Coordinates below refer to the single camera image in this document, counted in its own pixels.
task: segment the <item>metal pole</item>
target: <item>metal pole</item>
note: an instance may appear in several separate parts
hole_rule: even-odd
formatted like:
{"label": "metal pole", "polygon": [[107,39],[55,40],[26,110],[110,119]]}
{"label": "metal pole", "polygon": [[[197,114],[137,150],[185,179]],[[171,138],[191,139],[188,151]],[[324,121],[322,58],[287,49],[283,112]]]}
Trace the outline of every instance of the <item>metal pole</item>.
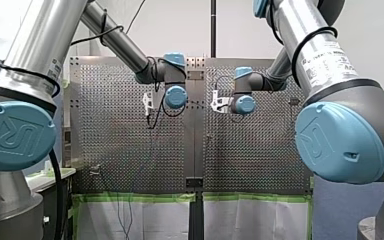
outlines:
{"label": "metal pole", "polygon": [[[5,64],[57,80],[87,2],[33,0]],[[53,85],[40,77],[2,69],[0,86],[53,102]]]}
{"label": "metal pole", "polygon": [[[100,34],[104,9],[93,1],[86,6],[82,15],[82,22],[95,34]],[[117,24],[111,17],[107,16],[105,31],[116,27]],[[115,30],[106,34],[104,42],[133,72],[139,73],[148,65],[146,55],[135,45],[135,43],[122,31]]]}
{"label": "metal pole", "polygon": [[211,0],[211,58],[217,54],[217,0]]}

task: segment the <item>metal frame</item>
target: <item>metal frame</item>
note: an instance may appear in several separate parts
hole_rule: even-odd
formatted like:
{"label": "metal frame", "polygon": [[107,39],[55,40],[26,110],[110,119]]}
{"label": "metal frame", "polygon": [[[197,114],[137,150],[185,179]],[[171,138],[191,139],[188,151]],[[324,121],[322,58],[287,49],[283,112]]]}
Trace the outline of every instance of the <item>metal frame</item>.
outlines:
{"label": "metal frame", "polygon": [[[217,78],[219,92],[228,97],[233,90],[236,67],[249,66],[254,71],[262,72],[272,62],[261,59],[206,59],[206,106],[212,102]],[[206,109],[204,191],[311,194],[312,173],[300,160],[294,143],[294,123],[304,96],[292,79],[288,81],[283,92],[253,93],[257,110],[241,124],[232,123],[229,114]],[[257,137],[255,133],[266,136]]]}

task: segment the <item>metal arm segment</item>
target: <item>metal arm segment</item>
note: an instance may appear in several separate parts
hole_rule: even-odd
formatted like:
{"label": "metal arm segment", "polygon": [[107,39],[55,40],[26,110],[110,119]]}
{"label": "metal arm segment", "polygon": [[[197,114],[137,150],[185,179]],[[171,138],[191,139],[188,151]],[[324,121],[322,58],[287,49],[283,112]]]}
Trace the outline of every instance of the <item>metal arm segment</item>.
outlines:
{"label": "metal arm segment", "polygon": [[[326,23],[331,26],[335,23],[336,19],[339,17],[339,14],[342,11],[345,0],[324,0],[319,1],[318,8],[322,14]],[[266,15],[270,16],[269,7],[266,7]],[[267,18],[267,22],[270,26],[273,26],[269,21],[271,18]],[[281,50],[278,57],[273,62],[273,65],[267,69],[266,75],[269,79],[286,81],[286,79],[291,75],[291,61],[289,60],[288,53],[285,48]]]}
{"label": "metal arm segment", "polygon": [[[106,23],[102,29],[103,19]],[[96,2],[87,6],[81,18],[82,22],[95,34],[117,26],[106,11]],[[164,58],[148,59],[135,43],[123,32],[112,31],[103,36],[107,45],[134,73],[141,84],[164,82],[166,84],[165,103],[171,108],[183,107],[186,103],[184,73],[185,60],[182,54],[170,53]]]}
{"label": "metal arm segment", "polygon": [[[93,1],[86,6],[81,21],[93,33],[100,34],[117,26],[114,20],[107,16],[106,25],[102,31],[101,24],[105,14],[104,9]],[[104,42],[134,73],[142,72],[147,67],[149,61],[145,54],[123,31],[116,30],[106,34]]]}
{"label": "metal arm segment", "polygon": [[[5,64],[58,80],[87,0],[33,0]],[[43,78],[2,69],[0,87],[53,104],[54,86]]]}

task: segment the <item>metal stand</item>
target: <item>metal stand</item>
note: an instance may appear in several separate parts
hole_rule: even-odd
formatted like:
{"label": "metal stand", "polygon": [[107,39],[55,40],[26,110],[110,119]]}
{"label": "metal stand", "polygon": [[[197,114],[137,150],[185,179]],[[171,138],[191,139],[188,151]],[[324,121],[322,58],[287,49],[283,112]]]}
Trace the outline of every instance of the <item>metal stand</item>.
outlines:
{"label": "metal stand", "polygon": [[204,198],[202,195],[203,180],[203,128],[205,104],[204,58],[187,58],[188,68],[186,88],[189,100],[184,119],[186,126],[193,129],[185,130],[186,146],[185,177],[186,189],[195,194],[195,201],[190,203],[189,240],[204,240]]}
{"label": "metal stand", "polygon": [[195,192],[195,202],[190,203],[189,240],[204,240],[204,197]]}

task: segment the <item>robotic arm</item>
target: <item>robotic arm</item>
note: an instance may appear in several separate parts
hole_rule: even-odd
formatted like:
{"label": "robotic arm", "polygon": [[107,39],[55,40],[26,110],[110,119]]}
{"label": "robotic arm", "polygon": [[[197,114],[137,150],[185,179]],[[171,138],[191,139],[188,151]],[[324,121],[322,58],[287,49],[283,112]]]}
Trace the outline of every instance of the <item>robotic arm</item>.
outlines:
{"label": "robotic arm", "polygon": [[[41,161],[55,143],[53,92],[79,22],[99,34],[116,27],[95,1],[34,0],[0,72],[0,171],[18,171]],[[182,54],[147,58],[122,31],[103,37],[141,84],[164,82],[165,103],[185,105]]]}
{"label": "robotic arm", "polygon": [[296,122],[296,144],[305,164],[333,182],[384,181],[384,91],[376,81],[358,75],[336,40],[336,30],[329,27],[343,4],[323,1],[319,8],[331,10],[323,10],[327,22],[312,0],[256,0],[255,15],[267,16],[284,49],[265,73],[236,70],[231,108],[233,113],[251,113],[251,92],[282,90],[292,69],[306,96]]}
{"label": "robotic arm", "polygon": [[[52,151],[56,139],[52,98],[59,93],[62,63],[81,20],[102,35],[101,42],[124,61],[139,83],[164,82],[166,105],[174,109],[185,105],[182,54],[147,58],[125,33],[109,31],[116,24],[95,1],[33,0],[0,71],[0,239],[43,237],[42,197],[30,192],[20,170],[50,154],[56,179],[59,176]],[[60,239],[63,193],[58,183],[57,192],[55,239]]]}

